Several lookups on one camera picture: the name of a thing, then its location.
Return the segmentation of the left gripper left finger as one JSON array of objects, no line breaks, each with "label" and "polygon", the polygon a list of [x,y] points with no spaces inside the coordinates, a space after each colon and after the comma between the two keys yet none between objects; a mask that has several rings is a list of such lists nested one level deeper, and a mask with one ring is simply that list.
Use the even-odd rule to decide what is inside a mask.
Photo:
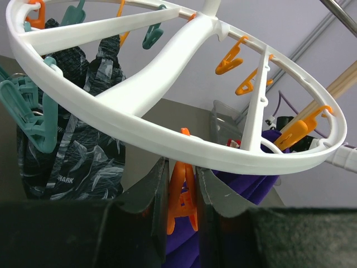
[{"label": "left gripper left finger", "polygon": [[160,267],[169,161],[112,200],[1,203],[2,267]]}]

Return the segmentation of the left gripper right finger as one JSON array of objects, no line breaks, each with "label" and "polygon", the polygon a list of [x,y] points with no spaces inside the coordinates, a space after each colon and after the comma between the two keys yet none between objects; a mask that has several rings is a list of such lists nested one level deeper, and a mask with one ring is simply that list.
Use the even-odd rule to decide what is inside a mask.
[{"label": "left gripper right finger", "polygon": [[197,167],[202,267],[355,267],[356,209],[257,207]]}]

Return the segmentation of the orange front clip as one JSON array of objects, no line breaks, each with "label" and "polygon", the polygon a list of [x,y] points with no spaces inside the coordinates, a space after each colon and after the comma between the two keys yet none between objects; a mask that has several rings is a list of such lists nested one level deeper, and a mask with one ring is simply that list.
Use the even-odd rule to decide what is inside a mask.
[{"label": "orange front clip", "polygon": [[197,197],[191,164],[176,161],[169,184],[167,234],[173,234],[176,218],[188,217],[192,229],[198,231]]}]

